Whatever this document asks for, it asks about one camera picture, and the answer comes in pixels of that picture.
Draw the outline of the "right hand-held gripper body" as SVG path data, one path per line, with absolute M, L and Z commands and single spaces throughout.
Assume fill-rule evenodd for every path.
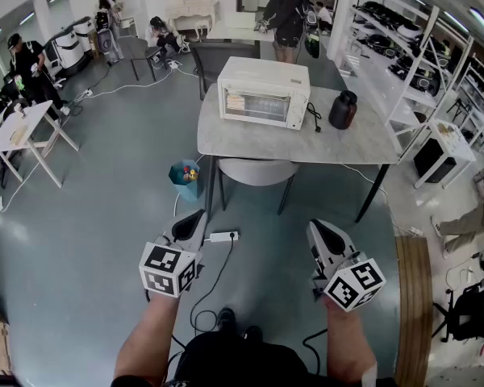
M 326 295 L 342 310 L 355 310 L 369 302 L 386 284 L 374 258 L 355 252 L 337 268 L 314 273 L 311 282 L 316 299 Z

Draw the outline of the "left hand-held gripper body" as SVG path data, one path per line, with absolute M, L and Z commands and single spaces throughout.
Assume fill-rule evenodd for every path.
M 165 235 L 147 242 L 139 263 L 144 288 L 148 292 L 180 297 L 198 279 L 203 268 L 202 244 L 203 237 L 172 242 Z

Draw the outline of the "white oven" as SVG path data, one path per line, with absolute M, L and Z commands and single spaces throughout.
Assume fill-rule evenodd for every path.
M 273 60 L 229 58 L 217 83 L 250 85 L 259 90 L 277 89 L 292 93 L 287 129 L 300 130 L 311 95 L 308 68 Z

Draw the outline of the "person's left forearm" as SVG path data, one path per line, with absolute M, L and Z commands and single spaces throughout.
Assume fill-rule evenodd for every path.
M 178 298 L 152 296 L 119 350 L 111 387 L 160 387 L 164 383 L 178 306 Z

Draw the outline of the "teal waste bin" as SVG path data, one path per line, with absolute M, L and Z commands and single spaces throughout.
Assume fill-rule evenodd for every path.
M 203 191 L 203 176 L 194 160 L 179 160 L 169 170 L 169 179 L 180 196 L 188 202 L 195 202 Z

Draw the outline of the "person's black clothing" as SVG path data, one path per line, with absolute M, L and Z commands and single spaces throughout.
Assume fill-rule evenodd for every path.
M 288 347 L 227 332 L 195 337 L 161 387 L 363 387 L 310 374 Z

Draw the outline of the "black office chair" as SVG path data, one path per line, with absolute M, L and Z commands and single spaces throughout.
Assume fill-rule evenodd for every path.
M 479 283 L 464 289 L 457 300 L 455 291 L 446 289 L 449 295 L 449 308 L 446 310 L 440 304 L 432 305 L 444 316 L 444 321 L 433 331 L 432 338 L 446 329 L 442 343 L 447 343 L 450 336 L 456 341 L 467 339 L 484 339 L 484 288 Z

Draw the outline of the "dark brown jar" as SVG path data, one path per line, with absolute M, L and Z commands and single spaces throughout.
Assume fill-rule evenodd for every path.
M 332 104 L 328 116 L 329 123 L 338 130 L 348 129 L 357 112 L 357 100 L 354 92 L 343 90 Z

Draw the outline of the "small white side table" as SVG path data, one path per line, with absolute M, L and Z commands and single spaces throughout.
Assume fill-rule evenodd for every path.
M 436 169 L 448 158 L 452 157 L 457 162 L 455 168 L 439 183 L 443 189 L 448 188 L 476 158 L 469 143 L 463 136 L 461 129 L 454 123 L 440 119 L 431 119 L 427 123 L 428 137 L 421 143 L 420 149 L 428 139 L 436 139 L 443 149 L 443 156 L 414 184 L 419 189 Z

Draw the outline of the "black mesh chair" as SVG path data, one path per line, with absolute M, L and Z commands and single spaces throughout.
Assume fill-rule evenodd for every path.
M 199 79 L 199 97 L 203 101 L 210 86 L 217 82 L 230 57 L 259 58 L 259 44 L 206 40 L 190 45 Z

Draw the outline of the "white shelving rack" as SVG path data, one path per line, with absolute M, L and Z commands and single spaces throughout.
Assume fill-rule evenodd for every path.
M 478 143 L 484 151 L 484 62 L 474 53 L 455 89 L 457 98 L 447 110 L 465 138 L 470 143 Z
M 387 68 L 392 60 L 356 41 L 352 23 L 360 13 L 355 7 L 368 1 L 381 3 L 420 26 L 422 48 L 426 48 L 431 37 L 450 43 L 451 64 L 441 75 L 440 91 L 436 96 L 410 87 L 423 59 L 421 56 L 414 59 L 407 78 L 401 80 Z M 341 72 L 356 78 L 357 88 L 369 97 L 390 134 L 395 151 L 403 156 L 452 93 L 473 46 L 473 37 L 445 11 L 425 0 L 338 0 L 334 20 L 342 27 L 338 43 Z

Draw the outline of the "grey upholstered chair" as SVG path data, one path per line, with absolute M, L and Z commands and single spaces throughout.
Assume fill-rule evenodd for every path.
M 167 52 L 165 49 L 160 48 L 160 47 L 154 47 L 154 48 L 147 48 L 145 50 L 136 50 L 131 54 L 131 67 L 133 70 L 133 73 L 135 74 L 136 80 L 139 81 L 139 75 L 136 70 L 136 65 L 135 62 L 137 60 L 142 60 L 145 61 L 148 64 L 149 71 L 152 74 L 152 78 L 155 81 L 156 76 L 155 76 L 155 70 L 152 65 L 152 60 L 158 57 L 159 59 L 162 59 L 162 64 L 163 66 L 167 69 L 168 65 L 166 64 L 166 58 L 167 58 Z

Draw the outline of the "group of black white devices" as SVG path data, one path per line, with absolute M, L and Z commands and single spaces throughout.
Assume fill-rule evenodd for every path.
M 416 57 L 419 63 L 410 87 L 436 96 L 440 91 L 441 75 L 451 64 L 450 43 L 430 38 L 422 48 L 423 30 L 409 18 L 378 2 L 368 1 L 355 10 L 352 23 L 356 41 L 393 63 L 387 68 L 401 80 L 407 78 Z

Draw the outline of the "black green bag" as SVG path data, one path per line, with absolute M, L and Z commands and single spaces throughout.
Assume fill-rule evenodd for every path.
M 307 53 L 312 58 L 318 59 L 320 54 L 320 38 L 317 27 L 307 27 L 304 44 Z

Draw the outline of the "white black mobile machine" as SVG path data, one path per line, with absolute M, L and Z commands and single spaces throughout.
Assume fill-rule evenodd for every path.
M 76 74 L 85 58 L 83 47 L 72 27 L 55 34 L 45 45 L 45 65 L 56 80 Z
M 90 16 L 76 20 L 70 25 L 73 29 L 77 40 L 79 41 L 84 53 L 94 57 L 94 46 L 92 34 L 94 33 L 94 23 Z

